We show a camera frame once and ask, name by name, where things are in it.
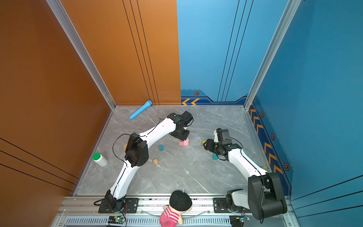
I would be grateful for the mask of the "aluminium front rail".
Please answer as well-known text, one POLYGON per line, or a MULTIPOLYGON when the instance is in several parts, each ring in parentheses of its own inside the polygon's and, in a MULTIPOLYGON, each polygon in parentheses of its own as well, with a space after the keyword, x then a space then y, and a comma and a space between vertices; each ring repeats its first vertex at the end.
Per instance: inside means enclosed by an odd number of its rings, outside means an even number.
POLYGON ((221 195, 189 195, 174 203, 170 194, 127 196, 120 208, 107 208, 102 197, 66 197, 53 227, 298 227, 290 204, 287 212, 256 219, 246 207, 229 208, 221 195))

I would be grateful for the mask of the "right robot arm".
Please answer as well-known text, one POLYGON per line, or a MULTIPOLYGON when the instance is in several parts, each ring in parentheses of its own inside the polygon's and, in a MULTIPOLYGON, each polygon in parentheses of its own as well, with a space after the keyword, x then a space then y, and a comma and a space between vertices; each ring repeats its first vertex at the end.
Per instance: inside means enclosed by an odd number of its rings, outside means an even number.
POLYGON ((287 204, 278 174, 270 173, 255 164, 243 151, 241 143, 233 143, 227 129, 216 129, 214 139, 203 142, 205 150, 233 164, 248 181, 248 189, 230 190, 226 195, 231 212, 251 211, 257 220, 287 213, 287 204))

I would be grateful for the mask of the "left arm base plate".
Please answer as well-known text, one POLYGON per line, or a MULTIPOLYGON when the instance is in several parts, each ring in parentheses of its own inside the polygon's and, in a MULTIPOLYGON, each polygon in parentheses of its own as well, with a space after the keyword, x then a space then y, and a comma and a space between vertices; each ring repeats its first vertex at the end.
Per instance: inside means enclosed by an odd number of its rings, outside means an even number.
POLYGON ((137 212, 139 204, 138 198, 123 198, 116 201, 114 206, 108 204, 105 198, 101 200, 98 213, 130 213, 134 214, 137 212))

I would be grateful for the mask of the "green cap white bottle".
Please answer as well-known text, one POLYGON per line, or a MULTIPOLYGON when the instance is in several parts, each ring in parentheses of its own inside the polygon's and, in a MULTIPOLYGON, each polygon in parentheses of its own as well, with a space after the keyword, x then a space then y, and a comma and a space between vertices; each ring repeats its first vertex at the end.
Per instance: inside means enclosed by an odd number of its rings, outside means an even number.
POLYGON ((99 153, 95 153, 92 156, 92 159, 100 167, 104 167, 104 166, 106 166, 108 164, 108 160, 103 155, 101 155, 99 153))

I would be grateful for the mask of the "green circuit board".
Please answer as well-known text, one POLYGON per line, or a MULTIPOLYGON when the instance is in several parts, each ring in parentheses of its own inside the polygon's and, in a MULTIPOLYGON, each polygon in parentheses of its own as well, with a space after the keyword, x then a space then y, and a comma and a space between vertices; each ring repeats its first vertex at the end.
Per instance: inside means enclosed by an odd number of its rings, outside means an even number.
POLYGON ((111 227, 125 227, 127 226, 127 220, 121 216, 109 216, 107 225, 111 227))

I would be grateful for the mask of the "dark pink wood block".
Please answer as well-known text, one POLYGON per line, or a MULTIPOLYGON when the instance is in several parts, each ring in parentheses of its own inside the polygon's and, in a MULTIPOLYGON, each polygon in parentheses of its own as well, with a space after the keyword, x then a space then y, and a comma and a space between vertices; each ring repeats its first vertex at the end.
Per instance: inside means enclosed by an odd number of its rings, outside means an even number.
POLYGON ((190 145, 190 139, 187 138, 186 140, 184 140, 184 142, 180 142, 179 141, 178 144, 179 144, 179 146, 186 146, 186 147, 188 147, 190 145))

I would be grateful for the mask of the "natural wood cylinder block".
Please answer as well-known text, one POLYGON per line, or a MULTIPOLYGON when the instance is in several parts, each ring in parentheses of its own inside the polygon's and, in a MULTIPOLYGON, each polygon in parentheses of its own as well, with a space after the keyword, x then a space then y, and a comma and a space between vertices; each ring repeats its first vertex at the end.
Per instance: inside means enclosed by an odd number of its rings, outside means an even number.
POLYGON ((154 159, 153 160, 153 163, 154 163, 155 166, 158 166, 159 165, 159 160, 158 159, 154 159))

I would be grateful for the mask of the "doll with black hat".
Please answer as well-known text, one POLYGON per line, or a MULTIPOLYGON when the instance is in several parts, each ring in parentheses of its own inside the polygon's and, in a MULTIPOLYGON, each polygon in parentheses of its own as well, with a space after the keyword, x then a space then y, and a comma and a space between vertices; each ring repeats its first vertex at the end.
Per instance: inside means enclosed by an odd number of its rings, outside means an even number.
POLYGON ((169 204, 163 207, 163 213, 159 218, 162 227, 176 227, 183 225, 182 215, 191 211, 192 199, 184 191, 176 190, 169 198, 169 204))

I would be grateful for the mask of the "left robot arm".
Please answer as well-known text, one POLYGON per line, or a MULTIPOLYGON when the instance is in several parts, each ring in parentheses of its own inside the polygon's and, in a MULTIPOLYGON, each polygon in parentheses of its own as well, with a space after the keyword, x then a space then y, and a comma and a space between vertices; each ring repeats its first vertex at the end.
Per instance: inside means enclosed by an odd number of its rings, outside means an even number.
POLYGON ((129 135, 123 159, 123 167, 115 183, 106 192, 102 200, 109 211, 114 213, 123 211, 126 205, 124 200, 129 185, 137 170, 149 159, 148 149, 167 134, 170 134, 180 141, 185 141, 190 133, 187 128, 193 121, 194 118, 188 111, 182 114, 171 113, 165 119, 160 119, 159 123, 148 131, 129 135))

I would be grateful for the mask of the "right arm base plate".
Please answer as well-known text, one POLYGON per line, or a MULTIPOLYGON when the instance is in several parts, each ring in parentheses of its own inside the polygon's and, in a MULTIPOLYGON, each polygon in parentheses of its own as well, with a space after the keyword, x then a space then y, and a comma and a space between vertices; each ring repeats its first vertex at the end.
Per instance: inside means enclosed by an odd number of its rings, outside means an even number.
POLYGON ((213 198, 214 213, 234 213, 232 202, 229 198, 213 198))

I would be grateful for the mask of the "blue toy microphone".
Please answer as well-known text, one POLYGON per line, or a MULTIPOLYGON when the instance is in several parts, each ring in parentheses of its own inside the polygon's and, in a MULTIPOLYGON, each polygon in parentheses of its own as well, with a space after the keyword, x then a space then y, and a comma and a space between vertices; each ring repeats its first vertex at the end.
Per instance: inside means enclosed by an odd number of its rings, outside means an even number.
POLYGON ((148 100, 142 107, 140 107, 136 112, 134 112, 130 117, 129 119, 132 120, 134 119, 135 117, 137 117, 140 113, 142 113, 144 110, 146 110, 148 107, 151 107, 152 106, 152 101, 151 100, 148 100))

